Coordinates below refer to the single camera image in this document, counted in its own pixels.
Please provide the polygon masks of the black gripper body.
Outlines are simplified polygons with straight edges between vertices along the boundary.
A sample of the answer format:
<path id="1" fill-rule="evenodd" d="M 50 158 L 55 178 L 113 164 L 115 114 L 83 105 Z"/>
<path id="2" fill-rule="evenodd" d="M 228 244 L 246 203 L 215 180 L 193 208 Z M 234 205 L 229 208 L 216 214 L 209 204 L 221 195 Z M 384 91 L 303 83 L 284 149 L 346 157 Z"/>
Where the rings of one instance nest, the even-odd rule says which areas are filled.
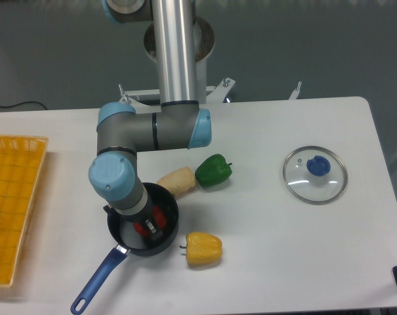
<path id="1" fill-rule="evenodd" d="M 143 223 L 149 219 L 152 213 L 153 202 L 150 196 L 140 198 L 133 204 L 129 198 L 111 202 L 103 207 L 112 225 L 120 226 L 126 222 Z"/>

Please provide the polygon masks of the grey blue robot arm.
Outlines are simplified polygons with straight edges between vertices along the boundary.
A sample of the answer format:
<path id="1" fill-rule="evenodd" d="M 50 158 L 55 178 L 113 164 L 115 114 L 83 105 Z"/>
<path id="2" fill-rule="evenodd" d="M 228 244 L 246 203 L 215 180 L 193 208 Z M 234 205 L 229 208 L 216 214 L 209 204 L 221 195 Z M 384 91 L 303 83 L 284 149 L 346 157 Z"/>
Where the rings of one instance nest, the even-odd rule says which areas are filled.
<path id="1" fill-rule="evenodd" d="M 98 116 L 97 157 L 89 180 L 123 219 L 160 235 L 150 193 L 137 174 L 138 152 L 201 148 L 211 143 L 211 116 L 199 106 L 191 1 L 152 1 L 160 112 L 138 114 L 112 102 Z"/>

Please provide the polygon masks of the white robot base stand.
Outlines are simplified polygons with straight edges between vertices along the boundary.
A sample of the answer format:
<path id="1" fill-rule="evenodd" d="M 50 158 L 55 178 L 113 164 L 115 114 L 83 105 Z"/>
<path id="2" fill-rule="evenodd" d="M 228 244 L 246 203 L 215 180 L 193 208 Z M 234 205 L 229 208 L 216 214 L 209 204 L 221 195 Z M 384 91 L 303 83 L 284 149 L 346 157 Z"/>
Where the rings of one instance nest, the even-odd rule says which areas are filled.
<path id="1" fill-rule="evenodd" d="M 215 46 L 215 33 L 208 22 L 197 17 L 193 26 L 194 47 L 196 51 L 196 70 L 198 80 L 198 92 L 200 104 L 230 103 L 229 96 L 236 81 L 225 77 L 214 86 L 207 84 L 207 59 L 210 57 Z M 160 103 L 159 89 L 124 91 L 120 88 L 120 102 L 131 104 L 143 104 L 157 106 Z"/>

